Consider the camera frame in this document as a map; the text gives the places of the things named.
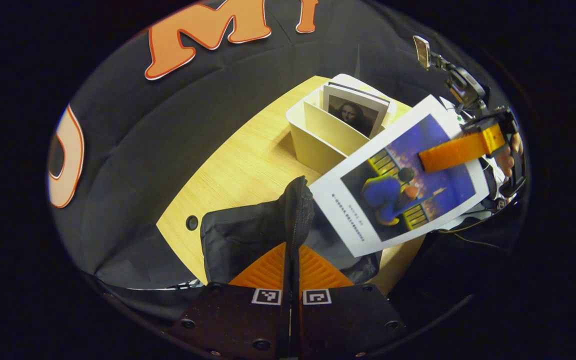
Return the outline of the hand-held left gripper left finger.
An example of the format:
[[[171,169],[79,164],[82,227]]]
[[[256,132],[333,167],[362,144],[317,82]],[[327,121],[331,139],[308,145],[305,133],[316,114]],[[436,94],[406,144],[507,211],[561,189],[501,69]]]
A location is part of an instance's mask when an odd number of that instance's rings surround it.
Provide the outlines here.
[[[291,294],[286,244],[228,283],[205,286],[170,331],[215,358],[285,358],[290,353]]]

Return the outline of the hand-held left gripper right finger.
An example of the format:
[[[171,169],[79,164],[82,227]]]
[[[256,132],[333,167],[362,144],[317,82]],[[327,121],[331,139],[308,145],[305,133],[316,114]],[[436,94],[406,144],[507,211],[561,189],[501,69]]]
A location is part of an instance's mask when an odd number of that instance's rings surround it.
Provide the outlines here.
[[[354,284],[306,245],[298,250],[298,358],[366,358],[406,334],[374,284]]]

